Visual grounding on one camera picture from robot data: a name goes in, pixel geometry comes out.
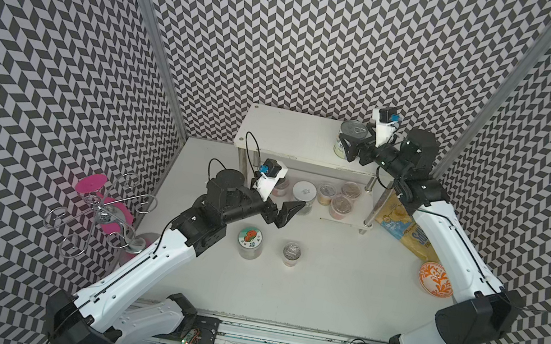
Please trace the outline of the purple white tin can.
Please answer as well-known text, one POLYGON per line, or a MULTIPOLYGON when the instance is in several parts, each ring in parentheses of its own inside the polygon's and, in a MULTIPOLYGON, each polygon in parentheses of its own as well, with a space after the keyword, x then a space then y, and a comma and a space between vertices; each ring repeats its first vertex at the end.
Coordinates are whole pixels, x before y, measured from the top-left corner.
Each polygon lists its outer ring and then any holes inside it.
POLYGON ((358 153, 358 145, 368 134, 368 127, 360 121, 344 121, 339 128, 333 151, 340 159, 353 161, 358 153))

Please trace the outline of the tomato label seed jar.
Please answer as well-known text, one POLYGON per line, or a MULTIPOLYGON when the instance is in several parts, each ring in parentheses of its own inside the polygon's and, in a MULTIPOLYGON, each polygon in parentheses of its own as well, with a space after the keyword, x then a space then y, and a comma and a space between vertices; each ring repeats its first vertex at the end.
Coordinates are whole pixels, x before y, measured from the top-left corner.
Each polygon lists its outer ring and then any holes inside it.
POLYGON ((263 233, 256 227, 246 227, 237 236, 238 251, 242 258, 254 260, 262 252, 263 233))

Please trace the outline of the white lid dark jar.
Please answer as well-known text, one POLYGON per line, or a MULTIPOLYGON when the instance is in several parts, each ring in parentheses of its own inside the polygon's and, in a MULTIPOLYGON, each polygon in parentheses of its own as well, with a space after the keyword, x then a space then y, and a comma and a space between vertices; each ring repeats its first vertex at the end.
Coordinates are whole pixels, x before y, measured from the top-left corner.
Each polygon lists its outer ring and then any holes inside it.
POLYGON ((317 186, 310 181, 298 181, 293 185, 292 195, 295 201, 303 201, 304 207, 300 210, 301 216, 308 215, 312 210, 314 200, 317 198, 317 186))

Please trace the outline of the small red label cup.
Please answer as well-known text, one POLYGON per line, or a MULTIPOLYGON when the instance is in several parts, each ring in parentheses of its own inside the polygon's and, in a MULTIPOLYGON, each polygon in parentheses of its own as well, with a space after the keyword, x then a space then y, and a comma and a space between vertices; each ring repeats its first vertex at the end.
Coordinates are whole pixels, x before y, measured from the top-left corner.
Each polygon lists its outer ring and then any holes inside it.
POLYGON ((287 267, 294 267, 302 256, 302 248, 294 242, 287 243, 282 250, 282 260, 287 267))

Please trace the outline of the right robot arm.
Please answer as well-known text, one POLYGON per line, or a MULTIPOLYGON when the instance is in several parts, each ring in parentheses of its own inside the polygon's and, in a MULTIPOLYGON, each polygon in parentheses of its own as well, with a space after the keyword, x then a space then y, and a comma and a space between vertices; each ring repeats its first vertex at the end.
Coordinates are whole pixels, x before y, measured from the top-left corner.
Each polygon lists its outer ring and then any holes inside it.
POLYGON ((395 335, 388 344, 481 344, 510 333, 524 300, 507 291, 464 232, 447 191, 431 175, 439 151, 436 136, 419 128, 394 144, 393 125, 376 123, 369 135, 340 135, 348 162, 374 163, 389 174, 406 212, 434 247, 453 289, 454 304, 440 309, 420 327, 395 335))

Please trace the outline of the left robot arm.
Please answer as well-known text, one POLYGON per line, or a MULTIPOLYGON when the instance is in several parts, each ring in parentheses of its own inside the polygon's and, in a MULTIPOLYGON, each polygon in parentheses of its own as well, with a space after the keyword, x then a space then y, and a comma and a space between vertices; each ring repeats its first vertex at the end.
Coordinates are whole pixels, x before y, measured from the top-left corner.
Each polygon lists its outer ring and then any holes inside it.
POLYGON ((196 313, 184 295, 139 309, 133 303, 224 238, 230 223, 260 215, 267 224, 286 226, 306 204, 286 201, 277 206, 269 196, 276 183, 260 175, 248 186, 240 171, 221 170, 207 182, 206 194, 171 220, 142 253, 74 295, 60 291, 48 299, 48 344, 135 344, 175 333, 196 313))

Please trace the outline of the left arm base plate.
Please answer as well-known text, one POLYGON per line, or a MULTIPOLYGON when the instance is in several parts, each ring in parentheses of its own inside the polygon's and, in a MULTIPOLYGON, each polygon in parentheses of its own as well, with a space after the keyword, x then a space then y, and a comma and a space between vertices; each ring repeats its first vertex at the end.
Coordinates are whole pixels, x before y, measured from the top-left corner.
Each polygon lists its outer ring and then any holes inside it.
POLYGON ((217 317, 197 315, 192 318, 192 316, 187 316, 172 333, 158 335, 156 338, 178 343, 180 339, 195 333, 195 344, 214 344, 220 325, 221 320, 217 317))

